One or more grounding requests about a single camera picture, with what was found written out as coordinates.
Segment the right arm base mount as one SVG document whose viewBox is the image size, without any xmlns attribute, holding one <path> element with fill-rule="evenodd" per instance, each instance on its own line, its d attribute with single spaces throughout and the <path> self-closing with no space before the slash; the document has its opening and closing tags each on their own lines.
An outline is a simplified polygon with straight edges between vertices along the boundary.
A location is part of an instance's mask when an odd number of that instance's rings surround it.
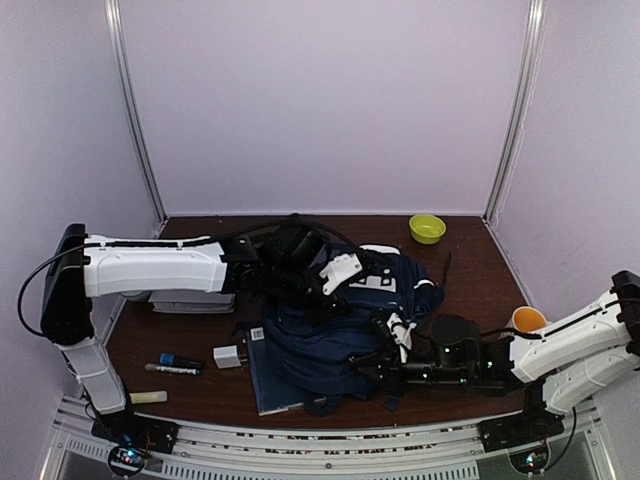
<svg viewBox="0 0 640 480">
<path fill-rule="evenodd" d="M 563 419 L 563 415 L 546 410 L 543 386 L 533 384 L 525 390 L 520 413 L 481 421 L 479 437 L 485 452 L 510 449 L 563 433 Z"/>
</svg>

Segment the lime green bowl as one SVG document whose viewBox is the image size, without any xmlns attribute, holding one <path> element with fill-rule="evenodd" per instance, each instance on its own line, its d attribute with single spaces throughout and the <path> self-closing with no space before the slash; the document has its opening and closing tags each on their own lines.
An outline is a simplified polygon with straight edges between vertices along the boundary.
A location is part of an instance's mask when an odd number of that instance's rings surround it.
<svg viewBox="0 0 640 480">
<path fill-rule="evenodd" d="M 438 243 L 447 231 L 445 222 L 433 215 L 414 215 L 409 219 L 411 237 L 418 243 Z"/>
</svg>

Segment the patterned mug orange inside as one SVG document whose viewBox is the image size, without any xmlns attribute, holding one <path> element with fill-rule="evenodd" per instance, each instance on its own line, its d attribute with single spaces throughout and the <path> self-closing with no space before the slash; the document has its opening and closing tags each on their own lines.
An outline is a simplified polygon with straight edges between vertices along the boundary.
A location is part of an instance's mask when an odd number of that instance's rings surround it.
<svg viewBox="0 0 640 480">
<path fill-rule="evenodd" d="M 516 308 L 510 318 L 510 325 L 522 333 L 531 333 L 547 326 L 546 317 L 530 306 Z"/>
</svg>

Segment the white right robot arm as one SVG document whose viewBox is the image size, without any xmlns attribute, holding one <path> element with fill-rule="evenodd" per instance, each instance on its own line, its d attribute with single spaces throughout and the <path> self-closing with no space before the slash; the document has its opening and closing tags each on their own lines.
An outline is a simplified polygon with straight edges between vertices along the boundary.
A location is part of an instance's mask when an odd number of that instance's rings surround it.
<svg viewBox="0 0 640 480">
<path fill-rule="evenodd" d="M 611 288 L 583 309 L 532 333 L 481 332 L 458 315 L 431 325 L 430 347 L 410 347 L 405 325 L 384 310 L 372 316 L 386 337 L 380 351 L 350 366 L 388 392 L 408 384 L 468 385 L 487 396 L 525 389 L 527 406 L 513 419 L 519 440 L 535 440 L 585 398 L 639 367 L 639 277 L 616 273 Z"/>
</svg>

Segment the left aluminium frame post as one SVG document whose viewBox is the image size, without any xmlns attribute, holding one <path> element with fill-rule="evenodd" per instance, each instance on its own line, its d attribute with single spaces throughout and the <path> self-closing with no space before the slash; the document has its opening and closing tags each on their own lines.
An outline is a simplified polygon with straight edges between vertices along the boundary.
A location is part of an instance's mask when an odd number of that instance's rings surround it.
<svg viewBox="0 0 640 480">
<path fill-rule="evenodd" d="M 158 224 L 156 233 L 159 234 L 162 228 L 166 225 L 169 216 L 167 215 L 164 202 L 161 198 L 160 189 L 151 164 L 141 116 L 135 97 L 133 79 L 131 76 L 131 69 L 126 49 L 120 1 L 106 0 L 104 2 L 104 7 L 107 29 L 109 32 L 126 111 L 126 123 L 129 128 L 135 158 L 142 175 L 142 181 L 151 201 L 154 217 Z"/>
</svg>

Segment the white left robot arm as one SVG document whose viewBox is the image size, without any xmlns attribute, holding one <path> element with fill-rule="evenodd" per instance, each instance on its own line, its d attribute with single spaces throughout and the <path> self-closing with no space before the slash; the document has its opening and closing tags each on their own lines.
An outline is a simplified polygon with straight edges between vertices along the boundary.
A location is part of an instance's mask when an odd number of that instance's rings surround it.
<svg viewBox="0 0 640 480">
<path fill-rule="evenodd" d="M 41 334 L 69 361 L 88 394 L 98 426 L 131 445 L 150 432 L 91 321 L 91 301 L 111 294 L 194 291 L 249 293 L 275 299 L 323 320 L 343 312 L 338 289 L 364 270 L 358 247 L 334 254 L 321 225 L 287 221 L 258 238 L 248 231 L 219 237 L 125 240 L 65 232 L 46 273 Z"/>
</svg>

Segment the right aluminium frame post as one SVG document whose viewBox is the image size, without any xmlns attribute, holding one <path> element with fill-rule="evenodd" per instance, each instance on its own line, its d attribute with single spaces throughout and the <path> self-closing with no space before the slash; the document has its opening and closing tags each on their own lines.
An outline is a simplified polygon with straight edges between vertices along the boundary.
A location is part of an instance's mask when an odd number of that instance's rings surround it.
<svg viewBox="0 0 640 480">
<path fill-rule="evenodd" d="M 483 215 L 484 221 L 490 226 L 496 225 L 498 222 L 499 212 L 507 195 L 520 141 L 523 136 L 524 119 L 534 89 L 539 64 L 545 11 L 546 1 L 532 0 L 529 2 L 522 55 L 511 113 L 493 186 Z"/>
</svg>

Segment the navy blue student backpack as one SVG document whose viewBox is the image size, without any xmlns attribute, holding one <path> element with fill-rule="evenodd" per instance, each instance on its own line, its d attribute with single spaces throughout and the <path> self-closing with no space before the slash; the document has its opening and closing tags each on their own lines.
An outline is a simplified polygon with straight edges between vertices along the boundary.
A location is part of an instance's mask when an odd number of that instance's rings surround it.
<svg viewBox="0 0 640 480">
<path fill-rule="evenodd" d="M 415 331 L 445 298 L 426 268 L 399 249 L 375 244 L 363 248 L 375 258 L 375 266 L 337 290 L 352 307 L 350 315 L 312 326 L 295 310 L 265 305 L 258 322 L 238 325 L 246 341 L 264 341 L 271 369 L 302 391 L 302 407 L 315 416 L 333 413 L 347 396 L 367 399 L 376 390 L 351 369 L 350 356 L 398 353 L 372 322 L 376 310 L 415 322 Z"/>
</svg>

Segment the blue cap black marker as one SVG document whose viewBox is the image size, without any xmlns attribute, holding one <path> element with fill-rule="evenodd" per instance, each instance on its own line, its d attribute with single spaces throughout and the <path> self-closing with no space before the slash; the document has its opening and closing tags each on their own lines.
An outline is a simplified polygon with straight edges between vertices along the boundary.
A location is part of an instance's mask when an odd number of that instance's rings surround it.
<svg viewBox="0 0 640 480">
<path fill-rule="evenodd" d="M 187 358 L 175 354 L 162 353 L 159 357 L 159 363 L 163 366 L 202 370 L 205 362 L 198 359 Z"/>
</svg>

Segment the grey hardcover book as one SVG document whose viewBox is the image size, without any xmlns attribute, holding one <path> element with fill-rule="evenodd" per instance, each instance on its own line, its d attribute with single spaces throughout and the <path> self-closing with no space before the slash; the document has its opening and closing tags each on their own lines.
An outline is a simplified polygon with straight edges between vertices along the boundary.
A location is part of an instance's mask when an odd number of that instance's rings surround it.
<svg viewBox="0 0 640 480">
<path fill-rule="evenodd" d="M 234 311 L 235 296 L 233 294 L 198 296 L 195 292 L 191 296 L 182 297 L 152 295 L 149 303 L 155 312 L 164 314 L 224 314 Z"/>
</svg>

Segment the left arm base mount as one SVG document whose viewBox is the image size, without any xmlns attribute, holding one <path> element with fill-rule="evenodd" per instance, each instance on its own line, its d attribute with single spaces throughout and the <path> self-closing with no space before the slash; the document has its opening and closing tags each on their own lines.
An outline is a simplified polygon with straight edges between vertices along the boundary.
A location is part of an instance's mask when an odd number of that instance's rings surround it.
<svg viewBox="0 0 640 480">
<path fill-rule="evenodd" d="M 92 410 L 93 436 L 144 454 L 173 452 L 179 431 L 177 423 L 138 415 L 129 401 L 122 410 L 109 414 L 95 409 L 92 402 L 87 406 Z"/>
</svg>

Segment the dark blue notebook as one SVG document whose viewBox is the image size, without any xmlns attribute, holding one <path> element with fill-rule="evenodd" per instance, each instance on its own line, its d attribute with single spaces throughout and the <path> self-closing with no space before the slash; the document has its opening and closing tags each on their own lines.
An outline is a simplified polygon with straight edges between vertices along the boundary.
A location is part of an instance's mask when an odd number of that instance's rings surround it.
<svg viewBox="0 0 640 480">
<path fill-rule="evenodd" d="M 267 416 L 302 407 L 302 391 L 271 369 L 264 341 L 248 338 L 247 350 L 258 415 Z"/>
</svg>

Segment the aluminium frame post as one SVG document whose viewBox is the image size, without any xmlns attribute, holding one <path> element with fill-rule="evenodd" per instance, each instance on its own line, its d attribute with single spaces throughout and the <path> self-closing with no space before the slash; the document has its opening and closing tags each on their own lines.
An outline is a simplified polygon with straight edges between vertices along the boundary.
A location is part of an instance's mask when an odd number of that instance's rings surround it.
<svg viewBox="0 0 640 480">
<path fill-rule="evenodd" d="M 126 49 L 120 1 L 106 0 L 104 2 L 104 7 L 107 29 L 109 32 L 126 111 L 126 123 L 129 128 L 135 158 L 142 175 L 142 181 L 151 201 L 154 217 L 158 224 L 156 233 L 159 234 L 162 228 L 166 225 L 169 216 L 167 215 L 164 202 L 161 198 L 160 189 L 151 164 L 141 116 L 135 97 L 133 79 L 131 76 L 131 69 Z"/>
<path fill-rule="evenodd" d="M 534 89 L 539 64 L 545 11 L 546 1 L 532 0 L 529 2 L 522 55 L 511 113 L 493 186 L 483 215 L 484 221 L 490 226 L 496 225 L 498 222 L 499 212 L 507 195 L 520 141 L 523 136 L 524 119 Z"/>
</svg>

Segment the white power adapter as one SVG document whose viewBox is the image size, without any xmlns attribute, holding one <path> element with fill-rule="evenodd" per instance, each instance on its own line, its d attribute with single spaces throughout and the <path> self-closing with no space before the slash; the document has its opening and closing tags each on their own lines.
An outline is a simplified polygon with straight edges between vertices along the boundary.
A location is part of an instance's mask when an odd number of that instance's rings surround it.
<svg viewBox="0 0 640 480">
<path fill-rule="evenodd" d="M 247 356 L 240 352 L 237 345 L 214 347 L 212 358 L 220 370 L 240 368 L 247 362 Z"/>
</svg>

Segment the front aluminium rail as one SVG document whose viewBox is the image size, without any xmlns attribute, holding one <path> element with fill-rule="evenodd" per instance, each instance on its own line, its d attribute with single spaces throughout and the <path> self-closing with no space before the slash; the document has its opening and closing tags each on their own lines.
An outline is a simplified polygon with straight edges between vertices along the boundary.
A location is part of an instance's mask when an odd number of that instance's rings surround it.
<svg viewBox="0 0 640 480">
<path fill-rule="evenodd" d="M 46 437 L 36 479 L 116 479 L 107 466 L 112 443 L 91 435 L 86 402 L 64 396 Z M 481 420 L 351 430 L 276 430 L 173 420 L 172 453 L 152 453 L 132 479 L 623 479 L 593 401 L 577 407 L 568 450 L 544 475 L 528 477 L 510 457 L 548 446 L 551 461 L 568 444 L 566 432 L 545 444 L 489 452 Z"/>
</svg>

